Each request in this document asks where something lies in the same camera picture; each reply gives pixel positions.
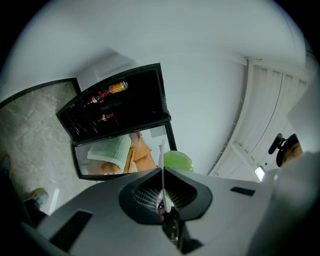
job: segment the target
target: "white ceiling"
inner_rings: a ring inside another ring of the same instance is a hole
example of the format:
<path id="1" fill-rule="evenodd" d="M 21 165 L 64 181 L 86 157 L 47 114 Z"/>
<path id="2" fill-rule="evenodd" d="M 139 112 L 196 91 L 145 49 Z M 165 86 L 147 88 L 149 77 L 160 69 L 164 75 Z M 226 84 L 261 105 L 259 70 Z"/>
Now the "white ceiling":
<path id="1" fill-rule="evenodd" d="M 244 57 L 305 64 L 303 36 L 271 1 L 57 0 L 21 33 L 1 73 L 0 101 L 75 77 L 112 53 L 161 63 L 177 147 L 200 173 L 212 169 L 239 112 Z"/>

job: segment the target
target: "cabinet door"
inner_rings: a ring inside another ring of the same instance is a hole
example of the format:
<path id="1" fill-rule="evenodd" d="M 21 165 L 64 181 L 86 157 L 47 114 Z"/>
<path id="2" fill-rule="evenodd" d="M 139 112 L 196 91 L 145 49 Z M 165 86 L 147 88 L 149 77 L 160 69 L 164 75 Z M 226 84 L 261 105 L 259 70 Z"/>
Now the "cabinet door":
<path id="1" fill-rule="evenodd" d="M 168 116 L 160 64 L 104 79 L 72 99 L 57 116 L 75 142 Z"/>

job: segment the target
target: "green object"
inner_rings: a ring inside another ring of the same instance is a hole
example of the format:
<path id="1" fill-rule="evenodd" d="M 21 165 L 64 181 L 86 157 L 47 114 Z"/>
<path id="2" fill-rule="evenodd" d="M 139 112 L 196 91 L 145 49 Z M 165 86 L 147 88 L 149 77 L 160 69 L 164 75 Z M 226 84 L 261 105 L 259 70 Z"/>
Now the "green object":
<path id="1" fill-rule="evenodd" d="M 194 172 L 192 160 L 185 153 L 179 151 L 168 151 L 163 154 L 164 167 L 175 168 Z"/>

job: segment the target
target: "light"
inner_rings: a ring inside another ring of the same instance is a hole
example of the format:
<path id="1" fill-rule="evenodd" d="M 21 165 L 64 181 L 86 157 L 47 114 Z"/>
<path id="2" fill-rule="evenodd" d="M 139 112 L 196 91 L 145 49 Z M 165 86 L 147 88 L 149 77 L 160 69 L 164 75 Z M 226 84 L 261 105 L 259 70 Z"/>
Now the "light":
<path id="1" fill-rule="evenodd" d="M 254 172 L 258 176 L 258 179 L 262 181 L 266 173 L 265 169 L 262 166 L 259 166 Z"/>

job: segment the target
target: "bottle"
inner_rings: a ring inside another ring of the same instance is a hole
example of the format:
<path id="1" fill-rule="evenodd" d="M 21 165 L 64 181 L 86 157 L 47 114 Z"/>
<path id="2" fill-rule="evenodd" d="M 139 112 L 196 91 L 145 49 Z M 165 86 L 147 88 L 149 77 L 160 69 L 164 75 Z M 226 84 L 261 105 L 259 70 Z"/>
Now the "bottle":
<path id="1" fill-rule="evenodd" d="M 110 117 L 114 117 L 114 114 L 111 113 L 111 114 L 103 114 L 100 118 L 97 119 L 97 122 L 101 122 L 101 121 L 107 121 L 108 118 Z"/>
<path id="2" fill-rule="evenodd" d="M 103 92 L 98 91 L 98 95 L 92 96 L 91 100 L 88 101 L 86 105 L 90 105 L 92 103 L 102 103 L 105 101 L 105 97 L 111 95 L 111 94 L 116 94 L 121 91 L 124 91 L 128 88 L 128 83 L 125 81 L 120 81 L 117 83 L 114 83 L 113 85 L 110 85 L 107 90 L 104 90 Z"/>
<path id="3" fill-rule="evenodd" d="M 101 91 L 98 91 L 98 95 L 92 96 L 91 100 L 87 102 L 87 105 L 90 105 L 92 103 L 102 103 L 105 101 L 104 97 L 105 97 L 104 93 Z"/>
<path id="4" fill-rule="evenodd" d="M 116 94 L 126 89 L 128 89 L 128 83 L 125 81 L 120 81 L 113 85 L 110 85 L 107 90 L 103 91 L 103 94 L 105 97 L 107 97 L 110 94 Z"/>

